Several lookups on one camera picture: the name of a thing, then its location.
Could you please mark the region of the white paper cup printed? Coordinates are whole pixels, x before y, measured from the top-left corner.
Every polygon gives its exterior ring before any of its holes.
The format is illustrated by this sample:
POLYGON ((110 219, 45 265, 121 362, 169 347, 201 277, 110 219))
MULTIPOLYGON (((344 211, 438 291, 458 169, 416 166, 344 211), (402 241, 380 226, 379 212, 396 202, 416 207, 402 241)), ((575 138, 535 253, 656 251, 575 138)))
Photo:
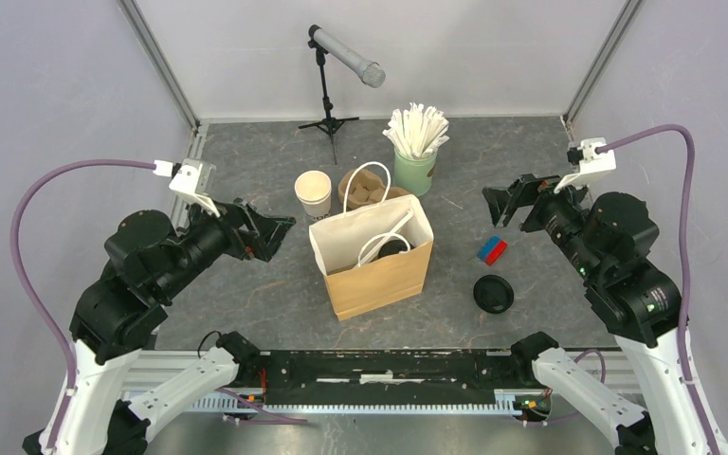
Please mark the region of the white paper cup printed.
POLYGON ((330 215, 332 181, 326 173, 302 173, 295 181, 294 191, 310 219, 318 221, 330 215))

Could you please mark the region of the white straw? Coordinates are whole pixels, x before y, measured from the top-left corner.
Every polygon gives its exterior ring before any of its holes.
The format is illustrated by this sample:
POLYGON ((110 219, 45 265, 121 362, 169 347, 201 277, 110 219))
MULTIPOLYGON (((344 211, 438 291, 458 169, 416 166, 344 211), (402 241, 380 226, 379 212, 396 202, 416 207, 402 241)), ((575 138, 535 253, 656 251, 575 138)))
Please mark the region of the white straw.
POLYGON ((398 251, 398 254, 409 252, 411 250, 411 244, 406 239, 406 237, 400 233, 400 230, 412 218, 413 211, 410 209, 389 231, 374 235, 370 240, 368 240, 364 244, 364 246, 360 248, 355 266, 360 267, 363 264, 367 264, 368 262, 370 262, 382 249, 382 247, 390 240, 397 240, 399 242, 402 242, 405 246, 405 249, 403 251, 398 251))

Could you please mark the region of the black plastic cup lid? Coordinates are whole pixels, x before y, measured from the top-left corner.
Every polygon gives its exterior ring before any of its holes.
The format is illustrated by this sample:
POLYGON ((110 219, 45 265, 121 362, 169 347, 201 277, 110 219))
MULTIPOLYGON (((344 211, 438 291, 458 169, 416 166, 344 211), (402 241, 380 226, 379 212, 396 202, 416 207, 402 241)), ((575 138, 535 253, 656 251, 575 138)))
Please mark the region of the black plastic cup lid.
POLYGON ((412 246, 407 245, 404 241, 395 239, 395 240, 389 240, 384 245, 382 245, 376 255, 376 259, 382 259, 387 256, 396 255, 396 254, 402 254, 408 251, 411 251, 412 246))

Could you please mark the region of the brown paper bag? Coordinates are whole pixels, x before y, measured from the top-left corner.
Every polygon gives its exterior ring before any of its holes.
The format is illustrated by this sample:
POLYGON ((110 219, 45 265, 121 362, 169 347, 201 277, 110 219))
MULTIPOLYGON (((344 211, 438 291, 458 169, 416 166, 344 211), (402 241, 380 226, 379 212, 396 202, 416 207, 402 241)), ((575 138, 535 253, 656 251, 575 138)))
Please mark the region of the brown paper bag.
POLYGON ((420 294, 426 281, 434 233, 420 200, 413 194, 343 212, 316 221, 308 239, 338 320, 350 319, 420 294), (361 247, 389 231, 406 214, 413 218, 400 233, 411 251, 356 267, 361 247))

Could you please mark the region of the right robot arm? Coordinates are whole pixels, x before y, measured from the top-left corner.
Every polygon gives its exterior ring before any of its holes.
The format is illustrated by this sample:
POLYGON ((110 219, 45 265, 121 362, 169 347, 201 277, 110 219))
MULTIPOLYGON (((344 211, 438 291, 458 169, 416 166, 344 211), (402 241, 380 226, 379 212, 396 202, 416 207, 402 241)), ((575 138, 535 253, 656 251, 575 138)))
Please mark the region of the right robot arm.
POLYGON ((618 454, 728 454, 691 369, 687 289, 647 257, 660 231, 645 202, 607 192, 583 208, 584 192, 562 187, 557 175, 525 174, 482 195, 494 225, 529 209, 521 230, 545 232, 581 277, 592 311, 632 367, 644 404, 610 390, 542 332, 513 344, 512 379, 559 393, 618 454))

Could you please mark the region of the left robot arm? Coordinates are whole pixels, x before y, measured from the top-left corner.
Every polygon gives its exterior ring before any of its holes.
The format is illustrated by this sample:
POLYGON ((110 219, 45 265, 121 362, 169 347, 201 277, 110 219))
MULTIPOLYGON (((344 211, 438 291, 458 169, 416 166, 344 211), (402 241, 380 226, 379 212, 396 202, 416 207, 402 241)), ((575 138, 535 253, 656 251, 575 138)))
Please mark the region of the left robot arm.
POLYGON ((158 210, 126 217, 104 244, 108 261, 79 298, 69 326, 75 364, 48 425, 28 435, 28 454, 141 454, 193 403, 232 382, 259 376, 259 351, 236 332, 173 378, 131 399, 124 380, 173 299, 218 258, 268 262, 295 225, 263 215, 246 201, 222 203, 217 214, 189 208, 184 230, 158 210))

